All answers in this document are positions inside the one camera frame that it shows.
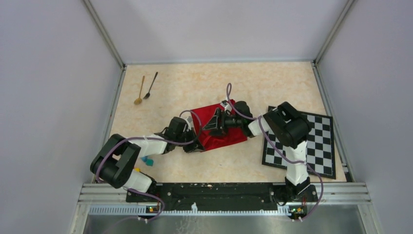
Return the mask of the red cloth napkin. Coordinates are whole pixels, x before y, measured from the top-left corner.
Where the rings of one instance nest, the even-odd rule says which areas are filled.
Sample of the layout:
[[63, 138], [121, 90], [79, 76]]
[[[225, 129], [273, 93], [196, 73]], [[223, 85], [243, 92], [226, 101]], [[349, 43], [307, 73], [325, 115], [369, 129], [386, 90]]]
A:
[[193, 118], [193, 130], [196, 135], [199, 135], [197, 139], [204, 146], [204, 152], [247, 141], [247, 137], [242, 133], [241, 129], [238, 128], [230, 129], [225, 136], [209, 136], [208, 131], [203, 130], [203, 127], [212, 118], [216, 108], [220, 108], [224, 111], [228, 110], [234, 114], [235, 111], [231, 108], [230, 104], [234, 105], [235, 102], [236, 101], [232, 99], [230, 101], [224, 100], [221, 103], [191, 110], [190, 114]]

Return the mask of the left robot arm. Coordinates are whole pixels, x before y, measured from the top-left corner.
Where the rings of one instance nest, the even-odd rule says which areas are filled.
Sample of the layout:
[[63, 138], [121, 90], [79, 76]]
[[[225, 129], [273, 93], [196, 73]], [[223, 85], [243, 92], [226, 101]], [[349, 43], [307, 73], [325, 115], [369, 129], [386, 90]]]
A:
[[167, 154], [176, 147], [187, 153], [202, 151], [198, 139], [201, 129], [199, 120], [174, 117], [164, 130], [149, 136], [125, 138], [113, 134], [91, 162], [90, 171], [99, 182], [116, 189], [135, 190], [142, 200], [151, 201], [156, 196], [155, 180], [136, 171], [136, 162], [150, 162], [150, 156]]

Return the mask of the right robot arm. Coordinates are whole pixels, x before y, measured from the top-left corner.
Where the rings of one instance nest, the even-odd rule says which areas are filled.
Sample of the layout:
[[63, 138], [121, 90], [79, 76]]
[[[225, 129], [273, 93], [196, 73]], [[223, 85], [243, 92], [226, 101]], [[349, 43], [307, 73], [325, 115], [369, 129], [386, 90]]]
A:
[[289, 102], [283, 102], [264, 115], [253, 118], [245, 101], [231, 104], [224, 102], [225, 109], [216, 108], [214, 115], [202, 128], [210, 136], [223, 137], [230, 129], [239, 128], [246, 137], [263, 135], [271, 131], [279, 143], [285, 147], [287, 162], [285, 176], [286, 196], [298, 201], [305, 195], [310, 185], [306, 165], [307, 137], [311, 131], [309, 121]]

